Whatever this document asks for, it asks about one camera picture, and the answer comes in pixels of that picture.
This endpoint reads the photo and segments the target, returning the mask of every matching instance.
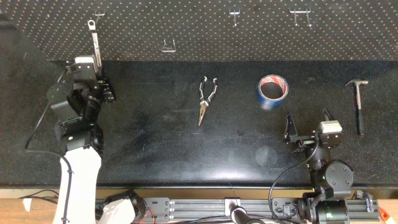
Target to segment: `black pegboard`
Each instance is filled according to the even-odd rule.
[[[324,1],[4,1],[5,15],[46,55],[93,54],[97,24],[103,60],[398,60],[398,3]],[[229,10],[240,10],[237,27]],[[305,14],[289,9],[311,9]],[[161,52],[166,39],[177,51]]]

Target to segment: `wooden table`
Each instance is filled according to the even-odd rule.
[[[379,206],[384,208],[394,220],[398,221],[398,200],[379,200]],[[27,212],[22,199],[0,199],[0,223],[52,223],[56,209],[56,204],[39,199],[32,199],[30,211]],[[384,222],[367,222],[366,224],[378,223]]]

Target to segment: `silver wrench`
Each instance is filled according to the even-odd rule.
[[[94,51],[95,51],[95,58],[97,60],[97,65],[98,68],[102,67],[102,63],[101,63],[101,55],[100,55],[100,45],[98,44],[98,35],[97,35],[97,31],[95,29],[95,22],[94,20],[90,20],[88,21],[88,28],[91,31],[91,34],[93,36],[93,43],[94,43]]]

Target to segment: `black tabletop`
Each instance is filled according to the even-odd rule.
[[[1,38],[0,185],[58,187],[59,159],[28,154],[24,143],[63,65],[45,61],[17,32]],[[104,62],[118,100],[99,114],[105,145],[97,186],[270,187],[305,159],[282,143],[287,112],[308,135],[328,107],[343,127],[331,156],[353,167],[354,187],[397,187],[397,72],[393,62]],[[273,111],[260,109],[256,95],[268,74],[289,84]],[[198,126],[204,75],[218,78],[218,89]],[[356,134],[354,86],[345,86],[353,78],[369,80],[361,86],[363,138]],[[205,95],[211,89],[207,83]],[[58,149],[56,121],[49,110],[32,149]],[[279,186],[310,187],[307,168],[287,173]]]

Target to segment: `hammer handle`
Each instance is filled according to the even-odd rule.
[[[361,109],[357,109],[356,110],[356,115],[357,115],[357,119],[358,119],[358,134],[360,136],[364,136],[365,132],[363,129],[363,118],[362,118],[362,110]]]

